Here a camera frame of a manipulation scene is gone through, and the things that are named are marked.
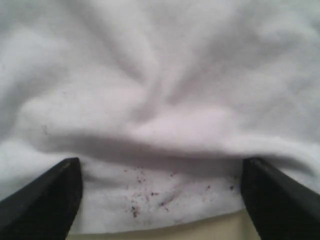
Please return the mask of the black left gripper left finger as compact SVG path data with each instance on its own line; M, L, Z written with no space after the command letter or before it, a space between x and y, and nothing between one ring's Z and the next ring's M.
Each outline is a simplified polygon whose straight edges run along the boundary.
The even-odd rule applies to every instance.
M83 197L81 163L67 158L0 202L2 240L64 240Z

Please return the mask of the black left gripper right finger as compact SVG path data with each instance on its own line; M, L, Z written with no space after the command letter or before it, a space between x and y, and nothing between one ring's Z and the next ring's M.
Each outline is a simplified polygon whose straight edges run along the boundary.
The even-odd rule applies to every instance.
M318 240L320 196L261 158L242 164L240 192L262 240Z

